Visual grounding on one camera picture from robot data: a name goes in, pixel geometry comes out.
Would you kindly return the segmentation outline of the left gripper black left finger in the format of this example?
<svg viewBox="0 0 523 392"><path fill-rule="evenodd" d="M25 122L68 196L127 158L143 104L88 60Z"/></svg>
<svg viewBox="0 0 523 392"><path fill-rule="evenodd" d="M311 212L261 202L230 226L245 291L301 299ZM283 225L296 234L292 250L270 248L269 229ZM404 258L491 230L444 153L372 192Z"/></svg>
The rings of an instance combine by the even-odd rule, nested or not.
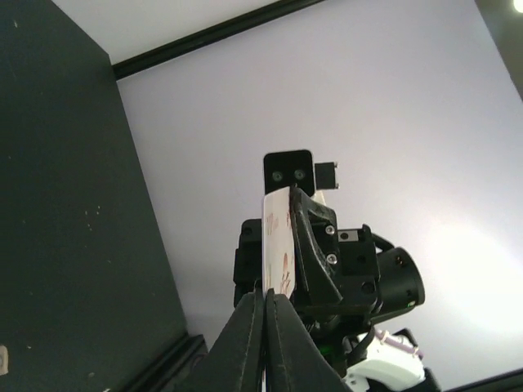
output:
<svg viewBox="0 0 523 392"><path fill-rule="evenodd" d="M262 386L265 299L257 288L242 297L209 353L180 391L259 391Z"/></svg>

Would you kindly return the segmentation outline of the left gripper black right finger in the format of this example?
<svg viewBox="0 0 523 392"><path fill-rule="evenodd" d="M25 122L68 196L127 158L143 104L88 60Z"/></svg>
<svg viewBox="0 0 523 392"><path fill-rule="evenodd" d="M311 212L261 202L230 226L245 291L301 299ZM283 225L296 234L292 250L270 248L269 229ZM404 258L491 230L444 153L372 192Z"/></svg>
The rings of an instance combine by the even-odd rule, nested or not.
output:
<svg viewBox="0 0 523 392"><path fill-rule="evenodd" d="M290 300L266 294L266 385L269 391L347 391L322 357Z"/></svg>

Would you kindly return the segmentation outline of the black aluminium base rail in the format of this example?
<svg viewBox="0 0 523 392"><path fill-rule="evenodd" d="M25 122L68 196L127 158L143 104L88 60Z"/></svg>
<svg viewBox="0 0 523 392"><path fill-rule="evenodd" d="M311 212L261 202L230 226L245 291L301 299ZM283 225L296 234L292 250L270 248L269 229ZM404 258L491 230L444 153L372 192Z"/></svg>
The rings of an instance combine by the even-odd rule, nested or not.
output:
<svg viewBox="0 0 523 392"><path fill-rule="evenodd" d="M129 381L105 391L174 391L207 354L203 335L185 333Z"/></svg>

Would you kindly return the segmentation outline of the right black frame post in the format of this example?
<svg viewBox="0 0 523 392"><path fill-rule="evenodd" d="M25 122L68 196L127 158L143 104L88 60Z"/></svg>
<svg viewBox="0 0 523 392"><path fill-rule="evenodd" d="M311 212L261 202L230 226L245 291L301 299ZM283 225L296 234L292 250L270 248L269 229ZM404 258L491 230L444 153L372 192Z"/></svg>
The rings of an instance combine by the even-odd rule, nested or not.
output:
<svg viewBox="0 0 523 392"><path fill-rule="evenodd" d="M112 66L114 76L122 80L319 3L322 0L273 2L120 61Z"/></svg>

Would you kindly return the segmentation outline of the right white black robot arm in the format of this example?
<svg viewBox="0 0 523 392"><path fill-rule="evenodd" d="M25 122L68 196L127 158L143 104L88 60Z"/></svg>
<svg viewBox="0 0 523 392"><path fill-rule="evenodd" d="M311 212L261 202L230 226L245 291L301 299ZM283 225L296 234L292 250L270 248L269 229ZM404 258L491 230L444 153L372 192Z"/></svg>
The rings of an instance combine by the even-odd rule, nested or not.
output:
<svg viewBox="0 0 523 392"><path fill-rule="evenodd" d="M367 225L339 229L319 194L267 194L261 218L242 224L233 280L236 299L257 287L286 296L349 390L438 390L411 332L381 328L425 301L412 257Z"/></svg>

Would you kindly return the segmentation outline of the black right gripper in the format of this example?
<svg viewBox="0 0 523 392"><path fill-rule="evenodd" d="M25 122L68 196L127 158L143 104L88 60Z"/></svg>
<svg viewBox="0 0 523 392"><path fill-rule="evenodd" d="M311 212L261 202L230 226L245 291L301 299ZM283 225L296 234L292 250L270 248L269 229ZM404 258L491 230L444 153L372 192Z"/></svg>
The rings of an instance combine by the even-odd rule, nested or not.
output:
<svg viewBox="0 0 523 392"><path fill-rule="evenodd" d="M368 226L339 230L330 207L290 188L297 282L291 302L306 320L368 319L382 308L381 267Z"/></svg>

